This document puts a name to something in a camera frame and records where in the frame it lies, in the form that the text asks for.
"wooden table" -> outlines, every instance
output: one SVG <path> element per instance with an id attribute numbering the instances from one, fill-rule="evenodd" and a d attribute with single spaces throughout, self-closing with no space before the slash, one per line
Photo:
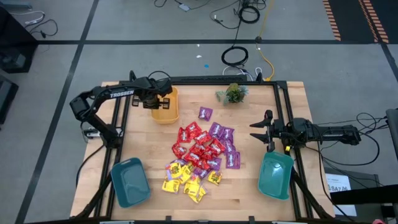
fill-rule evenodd
<path id="1" fill-rule="evenodd" d="M 310 109 L 302 82 L 288 82 L 289 95 L 294 117 L 311 120 Z M 249 94 L 244 103 L 223 106 L 217 102 L 216 90 L 225 90 L 226 86 L 177 86 L 179 90 L 180 118 L 174 124 L 160 125 L 150 116 L 150 110 L 142 107 L 131 107 L 129 110 L 126 135 L 121 160 L 138 157 L 144 164 L 149 181 L 151 197 L 146 202 L 131 208 L 121 208 L 115 198 L 113 220 L 164 220 L 171 215 L 173 220 L 239 220 L 246 221 L 248 216 L 254 216 L 256 221 L 262 220 L 295 220 L 291 200 L 281 201 L 267 197 L 257 189 L 259 170 L 266 146 L 249 133 L 263 133 L 265 129 L 250 128 L 249 124 L 256 123 L 264 117 L 265 110 L 272 110 L 277 118 L 277 108 L 273 88 L 271 86 L 248 86 Z M 105 123 L 111 123 L 114 100 L 104 102 L 97 115 Z M 213 108 L 210 122 L 198 119 L 199 107 Z M 287 112 L 282 100 L 285 122 Z M 119 125 L 123 109 L 119 114 Z M 176 142 L 179 127 L 186 127 L 196 121 L 204 130 L 209 130 L 212 122 L 235 129 L 234 144 L 241 152 L 241 168 L 239 170 L 225 169 L 223 158 L 223 178 L 219 186 L 207 180 L 204 186 L 209 190 L 199 204 L 193 202 L 188 195 L 182 193 L 171 194 L 161 189 L 165 178 L 165 164 L 175 159 L 171 146 Z M 85 157 L 100 147 L 100 139 L 90 140 Z M 275 140 L 277 151 L 282 152 L 282 144 Z M 308 188 L 320 205 L 334 216 L 333 206 L 322 190 L 320 180 L 318 153 L 309 149 L 302 149 L 302 159 L 305 167 Z M 71 215 L 76 215 L 90 201 L 97 191 L 105 150 L 92 157 L 81 170 L 80 181 L 76 190 Z M 326 180 L 322 166 L 323 180 Z M 301 214 L 305 216 L 302 193 L 297 187 Z M 108 191 L 104 195 L 104 215 Z"/>

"teal tray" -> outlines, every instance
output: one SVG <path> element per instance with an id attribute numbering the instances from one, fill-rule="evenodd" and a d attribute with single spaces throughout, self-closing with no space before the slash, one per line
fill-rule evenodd
<path id="1" fill-rule="evenodd" d="M 267 152 L 260 170 L 260 192 L 279 200 L 287 200 L 293 164 L 294 161 L 290 156 L 278 152 Z"/>
<path id="2" fill-rule="evenodd" d="M 113 187 L 120 207 L 137 205 L 150 197 L 147 177 L 138 158 L 131 158 L 113 166 Z"/>

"black metal frame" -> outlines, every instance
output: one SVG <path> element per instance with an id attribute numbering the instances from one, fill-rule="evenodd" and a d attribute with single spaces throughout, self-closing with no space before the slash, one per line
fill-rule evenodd
<path id="1" fill-rule="evenodd" d="M 281 119 L 284 122 L 284 115 L 283 115 L 283 111 L 282 111 L 282 104 L 280 101 L 280 95 L 279 95 L 279 89 L 282 89 L 283 94 L 284 94 L 284 100 L 285 100 L 285 106 L 286 106 L 286 110 L 287 110 L 287 116 L 289 119 L 289 122 L 293 120 L 293 111 L 292 111 L 292 107 L 290 104 L 290 97 L 289 97 L 289 92 L 288 92 L 288 88 L 287 88 L 287 82 L 286 81 L 277 81 L 277 82 L 263 82 L 262 79 L 257 79 L 256 82 L 226 82 L 226 81 L 222 81 L 222 82 L 218 82 L 218 81 L 212 81 L 212 82 L 208 82 L 208 81 L 194 81 L 194 82 L 190 82 L 190 81 L 174 81 L 172 82 L 173 85 L 229 85 L 231 83 L 238 83 L 239 85 L 247 85 L 247 86 L 272 86 L 274 89 L 274 94 L 275 94 L 275 103 L 276 103 L 276 107 L 277 107 L 277 113 L 278 113 L 278 117 L 279 119 Z M 131 97 L 128 96 L 126 97 L 126 100 L 124 102 L 124 109 L 123 109 L 123 117 L 122 117 L 122 125 L 121 125 L 121 129 L 122 132 L 124 132 L 124 130 L 126 129 L 126 125 L 127 125 L 127 116 L 128 116 L 128 112 L 129 112 L 129 104 L 130 104 L 130 100 Z M 112 125 L 115 126 L 117 123 L 117 118 L 118 118 L 118 114 L 119 114 L 119 109 L 120 109 L 120 103 L 121 100 L 120 98 L 116 100 L 116 104 L 115 104 L 115 108 L 113 111 L 113 118 L 112 118 Z M 123 139 L 124 139 L 124 133 L 123 135 L 121 135 L 121 143 L 120 145 L 116 148 L 116 156 L 115 156 L 115 160 L 114 163 L 118 163 L 120 162 L 120 158 L 121 158 L 121 152 L 123 149 Z M 105 154 L 105 158 L 104 158 L 104 165 L 103 165 L 103 170 L 101 173 L 101 181 L 100 181 L 100 185 L 102 185 L 104 182 L 106 182 L 106 178 L 107 178 L 107 173 L 108 173 L 108 167 L 109 167 L 109 163 L 111 160 L 111 151 L 113 149 L 108 149 L 106 150 L 106 154 Z M 301 153 L 300 150 L 297 149 L 295 150 L 295 156 L 297 158 L 297 169 L 298 169 L 298 173 L 300 178 L 302 179 L 302 182 L 307 185 L 307 181 L 305 179 L 305 173 L 304 173 L 304 167 L 302 164 L 302 158 L 301 158 Z M 312 216 L 312 208 L 310 203 L 307 201 L 306 198 L 304 198 L 304 202 L 305 202 L 305 208 L 306 208 L 306 213 L 307 213 L 307 218 L 303 218 L 301 216 L 301 212 L 300 212 L 300 205 L 299 205 L 299 200 L 297 197 L 297 189 L 296 189 L 296 185 L 295 185 L 295 181 L 293 180 L 293 175 L 291 176 L 291 181 L 290 181 L 290 191 L 291 191 L 291 198 L 292 198 L 292 203 L 293 203 L 293 208 L 294 208 L 294 213 L 295 213 L 295 221 L 296 222 L 312 222 L 312 223 L 316 223 L 317 221 L 321 221 L 321 220 L 315 220 L 313 219 Z M 87 217 L 75 217 L 72 218 L 71 220 L 57 220 L 57 221 L 51 221 L 51 222 L 40 222 L 40 223 L 99 223 L 99 222 L 103 222 L 103 221 L 110 221 L 111 220 L 111 215 L 112 215 L 112 211 L 113 211 L 113 203 L 114 203 L 114 189 L 111 183 L 111 187 L 110 187 L 110 192 L 109 192 L 109 199 L 108 199 L 108 206 L 106 208 L 106 215 L 105 216 L 101 216 L 101 207 L 102 207 L 102 197 L 99 200 L 99 202 L 97 203 L 96 207 L 95 207 L 95 211 L 94 211 L 94 217 L 93 218 L 87 218 Z M 336 220 L 322 220 L 325 223 L 337 223 L 339 221 Z M 167 216 L 165 218 L 165 220 L 135 220 L 134 223 L 171 223 L 172 222 L 172 217 Z M 173 221 L 172 223 L 201 223 L 202 221 Z M 248 217 L 248 221 L 235 221 L 235 222 L 229 222 L 229 221 L 205 221 L 204 223 L 249 223 L 249 224 L 254 224 L 254 223 L 272 223 L 269 221 L 266 222 L 257 222 L 254 220 L 254 217 Z"/>

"succulent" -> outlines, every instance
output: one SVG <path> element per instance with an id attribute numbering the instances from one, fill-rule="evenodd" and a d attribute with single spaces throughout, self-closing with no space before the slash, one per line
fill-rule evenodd
<path id="1" fill-rule="evenodd" d="M 216 91 L 217 100 L 221 101 L 221 96 L 225 95 L 223 100 L 224 106 L 228 103 L 239 103 L 243 102 L 244 96 L 248 93 L 246 86 L 239 86 L 237 83 L 232 83 L 229 85 L 226 91 Z"/>

